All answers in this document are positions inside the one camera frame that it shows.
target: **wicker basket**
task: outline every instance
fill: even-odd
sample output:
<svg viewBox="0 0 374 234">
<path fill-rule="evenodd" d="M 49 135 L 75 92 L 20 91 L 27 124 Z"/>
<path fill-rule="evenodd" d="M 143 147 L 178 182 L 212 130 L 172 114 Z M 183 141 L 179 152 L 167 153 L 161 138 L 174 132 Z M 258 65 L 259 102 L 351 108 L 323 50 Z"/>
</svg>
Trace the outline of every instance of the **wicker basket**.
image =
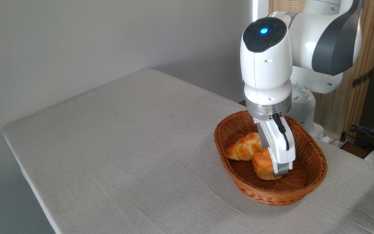
<svg viewBox="0 0 374 234">
<path fill-rule="evenodd" d="M 295 120 L 285 117 L 295 139 L 293 169 L 278 180 L 263 180 L 254 172 L 252 161 L 228 159 L 226 150 L 241 137 L 258 132 L 252 116 L 239 111 L 223 119 L 214 130 L 221 161 L 240 191 L 254 201 L 270 205 L 295 203 L 321 184 L 327 173 L 322 150 Z"/>
</svg>

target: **basket rim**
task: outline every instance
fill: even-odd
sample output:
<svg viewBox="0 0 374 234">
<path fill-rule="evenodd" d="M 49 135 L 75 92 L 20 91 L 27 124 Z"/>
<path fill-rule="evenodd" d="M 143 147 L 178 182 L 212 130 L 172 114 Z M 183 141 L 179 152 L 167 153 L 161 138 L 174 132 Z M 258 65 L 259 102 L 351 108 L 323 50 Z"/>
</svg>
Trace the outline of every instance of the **basket rim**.
<svg viewBox="0 0 374 234">
<path fill-rule="evenodd" d="M 233 118 L 235 117 L 236 115 L 243 115 L 243 114 L 249 114 L 247 110 L 242 110 L 242 111 L 238 111 L 238 112 L 235 112 L 227 117 L 225 117 L 222 121 L 219 122 L 219 124 L 217 125 L 216 129 L 214 130 L 214 142 L 218 148 L 218 152 L 219 152 L 219 156 L 221 158 L 221 161 L 223 163 L 223 165 L 225 166 L 225 168 L 227 167 L 229 170 L 226 170 L 230 176 L 234 177 L 234 182 L 239 182 L 242 184 L 242 186 L 246 186 L 248 187 L 249 189 L 251 190 L 254 190 L 254 189 L 257 189 L 258 191 L 265 191 L 265 192 L 270 192 L 270 193 L 273 193 L 275 195 L 281 195 L 282 197 L 287 197 L 287 194 L 289 194 L 290 192 L 293 193 L 293 195 L 290 195 L 290 197 L 293 197 L 295 195 L 306 195 L 307 193 L 310 193 L 312 192 L 313 190 L 315 190 L 319 184 L 322 183 L 322 181 L 325 179 L 325 175 L 327 174 L 327 162 L 325 161 L 325 156 L 324 156 L 324 152 L 321 150 L 321 148 L 318 147 L 317 143 L 314 141 L 314 139 L 312 138 L 312 136 L 310 136 L 308 134 L 308 132 L 304 131 L 303 133 L 305 135 L 308 135 L 309 136 L 309 140 L 310 142 L 313 143 L 313 145 L 316 146 L 316 150 L 318 151 L 318 153 L 324 158 L 323 160 L 323 163 L 322 163 L 322 168 L 323 170 L 320 172 L 319 176 L 313 181 L 311 182 L 310 184 L 304 186 L 303 188 L 298 188 L 298 189 L 295 189 L 295 190 L 276 190 L 276 189 L 266 189 L 266 188 L 260 188 L 260 187 L 257 187 L 257 186 L 254 186 L 250 183 L 248 183 L 247 181 L 243 180 L 234 170 L 233 168 L 230 166 L 230 163 L 227 163 L 227 161 L 229 160 L 227 158 L 227 155 L 226 155 L 226 152 L 220 148 L 220 142 L 217 138 L 217 135 L 219 133 L 219 130 L 220 130 L 220 126 L 222 124 L 222 122 L 224 120 L 227 120 L 229 118 Z M 293 118 L 289 117 L 289 116 L 285 116 L 285 119 L 286 121 L 291 121 L 291 122 L 295 122 L 297 123 Z"/>
</svg>

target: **bread roll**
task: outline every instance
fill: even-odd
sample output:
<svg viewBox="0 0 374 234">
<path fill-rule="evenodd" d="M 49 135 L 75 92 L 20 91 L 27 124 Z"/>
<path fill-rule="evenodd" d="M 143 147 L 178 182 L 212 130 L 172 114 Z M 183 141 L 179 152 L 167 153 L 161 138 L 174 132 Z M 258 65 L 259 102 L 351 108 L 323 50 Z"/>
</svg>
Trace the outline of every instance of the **bread roll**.
<svg viewBox="0 0 374 234">
<path fill-rule="evenodd" d="M 247 136 L 240 138 L 236 144 L 230 146 L 226 155 L 233 160 L 252 160 L 255 153 L 262 152 L 261 138 L 256 132 L 249 133 Z"/>
<path fill-rule="evenodd" d="M 264 180 L 276 180 L 282 177 L 273 175 L 272 160 L 269 155 L 269 151 L 255 153 L 252 157 L 252 164 L 256 175 Z"/>
</svg>

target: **white tablecloth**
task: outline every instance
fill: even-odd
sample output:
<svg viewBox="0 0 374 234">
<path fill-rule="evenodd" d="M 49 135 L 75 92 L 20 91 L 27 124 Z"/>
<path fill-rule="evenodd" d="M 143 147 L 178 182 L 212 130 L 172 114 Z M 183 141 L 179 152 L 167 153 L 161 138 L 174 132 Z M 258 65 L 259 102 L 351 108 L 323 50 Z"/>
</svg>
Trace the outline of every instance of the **white tablecloth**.
<svg viewBox="0 0 374 234">
<path fill-rule="evenodd" d="M 301 201 L 243 195 L 213 141 L 243 109 L 144 70 L 3 134 L 57 233 L 374 233 L 374 165 L 325 142 L 327 176 Z"/>
</svg>

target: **white wall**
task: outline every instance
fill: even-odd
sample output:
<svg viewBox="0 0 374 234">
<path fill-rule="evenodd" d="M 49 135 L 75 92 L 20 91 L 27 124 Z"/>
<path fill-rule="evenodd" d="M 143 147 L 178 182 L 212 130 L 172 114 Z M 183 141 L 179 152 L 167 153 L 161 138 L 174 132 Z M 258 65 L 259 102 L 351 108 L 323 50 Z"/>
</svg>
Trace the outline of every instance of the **white wall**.
<svg viewBox="0 0 374 234">
<path fill-rule="evenodd" d="M 0 130 L 145 68 L 233 101 L 251 0 L 0 0 Z M 0 133 L 0 233 L 52 233 Z"/>
</svg>

